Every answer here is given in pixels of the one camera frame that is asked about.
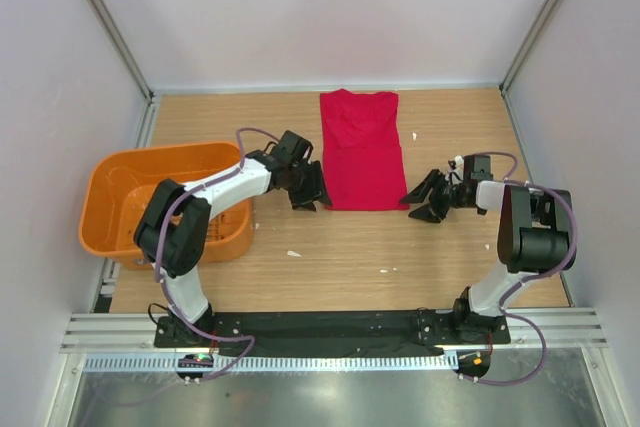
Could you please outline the red t shirt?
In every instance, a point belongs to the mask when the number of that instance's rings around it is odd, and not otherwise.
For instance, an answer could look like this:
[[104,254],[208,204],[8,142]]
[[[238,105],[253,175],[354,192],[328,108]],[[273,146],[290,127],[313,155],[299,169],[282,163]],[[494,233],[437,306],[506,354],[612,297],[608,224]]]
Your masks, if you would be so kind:
[[399,95],[340,89],[319,97],[322,167],[333,210],[406,210]]

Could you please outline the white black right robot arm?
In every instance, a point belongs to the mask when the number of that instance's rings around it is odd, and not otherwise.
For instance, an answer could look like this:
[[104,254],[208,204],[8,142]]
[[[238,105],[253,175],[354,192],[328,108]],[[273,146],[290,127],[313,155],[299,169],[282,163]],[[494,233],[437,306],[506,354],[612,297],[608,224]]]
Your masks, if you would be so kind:
[[431,170],[401,198],[415,204],[415,220],[439,224],[452,209],[500,214],[497,261],[479,282],[465,288],[445,317],[447,334],[459,343],[485,342],[506,328],[506,308],[530,283],[573,266],[577,253],[571,193],[509,175],[494,178],[497,151],[457,156],[446,172]]

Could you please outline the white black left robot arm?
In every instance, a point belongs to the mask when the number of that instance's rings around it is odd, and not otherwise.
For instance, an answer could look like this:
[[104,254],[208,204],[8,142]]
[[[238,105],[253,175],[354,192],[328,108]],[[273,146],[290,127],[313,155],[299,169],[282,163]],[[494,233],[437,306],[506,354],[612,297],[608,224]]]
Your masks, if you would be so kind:
[[287,130],[262,150],[246,152],[242,143],[238,148],[239,161],[218,173],[183,184],[161,181],[133,236],[153,267],[170,316],[179,321],[178,336],[192,347],[226,340],[214,334],[213,308],[198,272],[210,222],[273,190],[285,191],[294,210],[314,212],[317,202],[332,204],[311,141]]

